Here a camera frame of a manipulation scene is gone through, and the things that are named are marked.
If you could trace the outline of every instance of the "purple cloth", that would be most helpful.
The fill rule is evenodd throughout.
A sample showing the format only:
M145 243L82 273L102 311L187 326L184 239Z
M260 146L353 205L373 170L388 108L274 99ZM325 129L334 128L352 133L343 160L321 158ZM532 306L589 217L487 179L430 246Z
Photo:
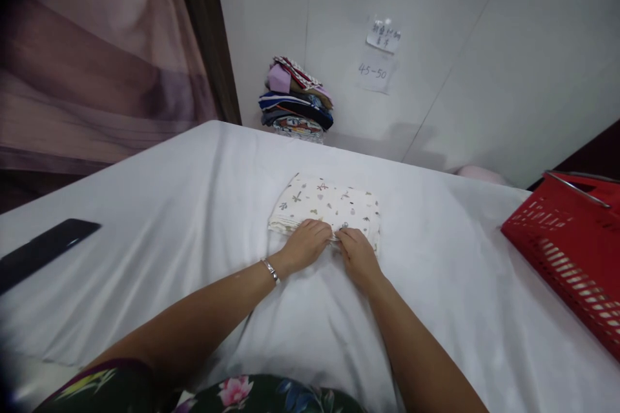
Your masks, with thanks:
M267 79L269 80L269 89L272 92L288 94L291 91L291 75L278 63L270 69Z
M326 96L326 97L330 100L330 102L332 102L332 104L333 104L334 99L333 99L333 98L331 98L331 95L329 95L329 94L327 93L327 90L325 90L325 89L323 88L323 86L316 87L316 88L315 88L315 90L316 90L317 92L320 92L321 94L325 95L325 96Z

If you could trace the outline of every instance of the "price sign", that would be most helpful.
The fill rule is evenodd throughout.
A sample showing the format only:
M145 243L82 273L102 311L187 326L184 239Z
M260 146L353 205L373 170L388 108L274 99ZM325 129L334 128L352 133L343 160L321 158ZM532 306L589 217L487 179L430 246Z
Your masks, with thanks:
M373 92L389 93L389 80L394 71L394 57L366 47L357 65L357 84Z
M375 20L366 36L366 43L380 50L394 53L400 45L400 30L397 30L389 19Z

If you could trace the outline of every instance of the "folded clothes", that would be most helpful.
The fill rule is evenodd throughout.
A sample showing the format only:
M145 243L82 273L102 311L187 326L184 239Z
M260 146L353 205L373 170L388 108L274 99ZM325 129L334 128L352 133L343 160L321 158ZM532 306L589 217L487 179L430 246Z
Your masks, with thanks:
M312 119L316 123L320 124L324 130L328 130L334 124L334 120L331 117L331 114L324 113L321 110L308 105L307 103L298 103L294 101L285 100L278 104L277 106L280 110L288 110L292 113L295 113L299 116L305 116L306 118Z
M288 94L291 91L291 75L287 73L280 63L275 63L267 74L269 89L273 92Z
M321 103L323 104L323 106L326 107L328 110L331 110L334 107L331 101L331 97L328 96L327 92L325 92L325 90L322 87L304 90L299 86L298 83L292 80L291 80L290 87L291 87L291 92L299 92L300 94L310 94L310 95L314 95L318 97L321 100Z
M342 227L359 229L378 252L379 202L371 192L297 173L276 202L268 229L290 236L308 218L329 223L334 232ZM338 241L336 236L331 240Z
M280 110L277 107L272 108L263 112L263 116L260 118L260 123L263 126L271 126L276 119L283 116L295 116L295 113L288 110Z
M318 80L310 76L301 66L291 59L280 56L273 57L273 61L280 63L282 68L289 73L293 80L304 90L320 87L322 85Z
M289 95L291 97L298 98L299 100L307 101L310 105L317 107L319 110L325 113L329 113L329 110L325 107L325 105L323 105L323 102L321 102L321 99L317 96L314 96L312 94L301 94L300 92L293 91L290 91Z
M281 136L323 144L324 131L321 126L301 116L291 115L278 118L273 122L273 129Z
M284 132L296 132L305 136L323 137L323 128L314 121L303 116L288 115L275 119L272 123L275 129Z
M313 105L312 103L310 103L308 100L304 100L304 99L299 99L297 97L293 97L289 94L280 94L277 92L267 92L266 94L261 95L258 98L258 104L260 106L260 109L265 111L268 110L270 108L273 108L277 105L279 105L281 102L284 101L292 101L295 103L300 103L302 105L308 105L308 106L312 106L313 108L316 108L317 110L320 110L319 106Z

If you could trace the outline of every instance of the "white bed sheet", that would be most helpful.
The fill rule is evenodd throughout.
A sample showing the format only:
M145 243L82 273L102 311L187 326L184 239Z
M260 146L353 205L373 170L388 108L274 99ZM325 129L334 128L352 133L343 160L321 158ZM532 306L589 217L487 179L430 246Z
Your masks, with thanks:
M68 217L103 228L1 299L9 349L84 365L183 296L278 250L267 219L296 173L382 200L380 264L491 411L617 411L620 366L500 233L527 193L206 123L0 216L0 254ZM398 395L366 302L330 249L270 294L202 386L267 372Z

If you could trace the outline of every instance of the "pink curtain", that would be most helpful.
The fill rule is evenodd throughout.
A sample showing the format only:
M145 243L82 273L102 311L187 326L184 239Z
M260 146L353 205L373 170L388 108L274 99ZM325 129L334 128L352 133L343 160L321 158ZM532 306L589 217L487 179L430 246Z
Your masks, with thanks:
M183 0L15 0L0 168L91 174L217 119Z

